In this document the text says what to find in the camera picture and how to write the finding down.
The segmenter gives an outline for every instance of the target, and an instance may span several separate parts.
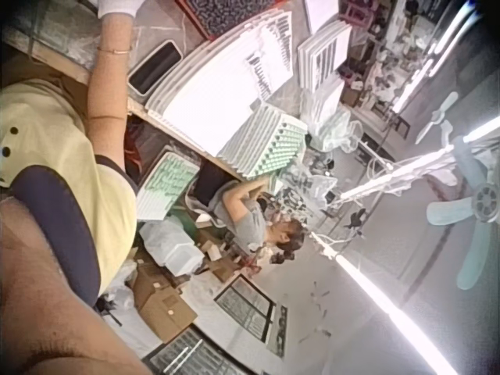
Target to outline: workbench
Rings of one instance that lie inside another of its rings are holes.
[[[10,25],[3,27],[3,41],[77,82],[87,84],[90,70],[95,63],[101,32],[101,22],[95,11],[88,7],[85,1],[40,0],[31,3],[30,7],[16,15]],[[303,6],[301,0],[292,0],[282,5],[282,9],[292,10],[294,52],[298,44],[309,36]],[[130,68],[169,39],[176,43],[183,56],[188,55],[204,41],[203,36],[174,0],[146,0],[139,9],[134,24]],[[275,93],[269,103],[292,116],[298,116],[300,88],[296,54],[294,70],[294,77]],[[172,127],[166,127],[151,118],[144,107],[146,100],[147,98],[129,91],[129,111],[188,146],[202,158],[241,179],[241,176],[222,160],[200,149]]]

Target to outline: gray shirt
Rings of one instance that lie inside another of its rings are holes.
[[[242,199],[243,204],[248,209],[248,213],[237,223],[233,222],[222,201],[222,195],[237,183],[237,181],[231,181],[223,185],[210,201],[209,209],[221,219],[226,224],[227,229],[234,234],[234,242],[250,255],[264,245],[264,239],[266,238],[266,220],[264,219],[259,203],[253,199]]]

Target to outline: white glove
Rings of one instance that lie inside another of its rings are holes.
[[[126,13],[135,17],[145,0],[98,0],[97,17],[102,18],[108,13]]]

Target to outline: bracelet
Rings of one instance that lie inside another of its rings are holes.
[[[97,49],[98,49],[98,51],[106,52],[106,53],[111,53],[113,55],[126,55],[127,53],[130,53],[130,51],[132,51],[132,47],[130,47],[130,49],[127,49],[126,51],[120,51],[118,49],[112,49],[110,51],[110,50],[107,50],[107,49],[102,49],[100,46],[97,47]]]

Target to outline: skin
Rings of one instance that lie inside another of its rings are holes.
[[[133,19],[102,20],[101,48],[128,50]],[[128,54],[98,53],[88,88],[87,135],[123,168]],[[0,203],[2,365],[6,373],[149,374],[113,330],[69,288],[40,227],[14,198]]]
[[[243,199],[249,197],[250,199],[256,200],[260,193],[266,189],[268,184],[269,178],[261,177],[257,180],[241,182],[224,192],[222,197],[223,204],[234,223],[243,219],[248,213],[248,209],[243,203]],[[267,227],[265,241],[270,245],[289,242],[288,223],[275,223]]]

